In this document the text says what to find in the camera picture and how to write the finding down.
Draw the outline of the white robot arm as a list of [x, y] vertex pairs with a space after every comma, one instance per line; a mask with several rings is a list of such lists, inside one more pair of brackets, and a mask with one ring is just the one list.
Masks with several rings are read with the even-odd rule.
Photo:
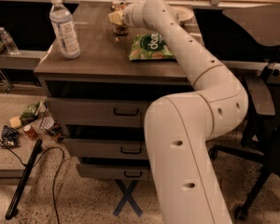
[[180, 26], [165, 1], [129, 4], [109, 19], [161, 34], [193, 88], [154, 101], [145, 115], [147, 154], [163, 223], [232, 224], [206, 143], [243, 121], [245, 88]]

